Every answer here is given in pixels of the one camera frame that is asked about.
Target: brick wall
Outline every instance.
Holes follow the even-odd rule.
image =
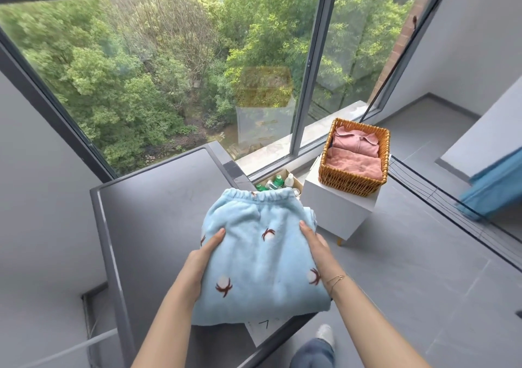
[[[386,64],[384,65],[381,75],[379,75],[379,78],[378,78],[377,82],[375,83],[375,87],[373,88],[372,94],[369,96],[368,103],[370,103],[373,100],[373,98],[377,94],[377,91],[379,90],[379,88],[381,88],[385,79],[388,77],[388,74],[390,73],[392,67],[395,65],[395,63],[399,59],[399,56],[401,55],[402,51],[404,50],[404,47],[406,46],[406,44],[408,43],[408,40],[410,39],[411,35],[414,32],[413,18],[414,18],[414,16],[417,16],[417,18],[420,18],[422,11],[424,10],[424,7],[426,6],[427,2],[428,2],[428,0],[415,0],[414,4],[412,5],[410,13],[408,14],[408,17],[406,18],[404,25],[402,26],[400,35],[397,38],[397,41],[395,41],[393,50],[391,51],[390,56],[388,57],[388,60],[386,61]]]

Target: window sill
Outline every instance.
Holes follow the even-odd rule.
[[[335,113],[330,114],[319,121],[306,126],[303,132],[301,147],[304,147],[307,144],[310,144],[311,142],[316,141],[324,135],[328,134],[331,123],[335,118],[355,120],[356,118],[362,116],[367,107],[368,105],[365,102],[359,100],[345,108],[341,108],[339,111],[336,111]],[[259,169],[262,169],[267,165],[287,156],[290,153],[291,139],[292,135],[285,136],[282,139],[274,141],[273,143],[244,156],[243,158],[239,158],[236,160],[236,163],[245,174],[252,175]]]

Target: pink towel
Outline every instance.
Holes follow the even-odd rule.
[[[332,147],[343,148],[356,154],[378,158],[379,138],[375,133],[367,134],[362,130],[346,131],[344,126],[338,127],[334,132]]]
[[[380,158],[367,157],[342,148],[330,147],[326,153],[326,164],[370,179],[383,179]]]

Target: white paper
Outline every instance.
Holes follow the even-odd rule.
[[[262,322],[245,323],[254,345],[258,347],[263,341],[276,332],[289,319],[269,319]]]

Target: white side table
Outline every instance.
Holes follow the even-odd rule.
[[[327,187],[318,179],[320,161],[321,157],[316,159],[306,177],[301,202],[314,210],[317,224],[336,235],[340,246],[373,212],[381,188],[362,197]]]

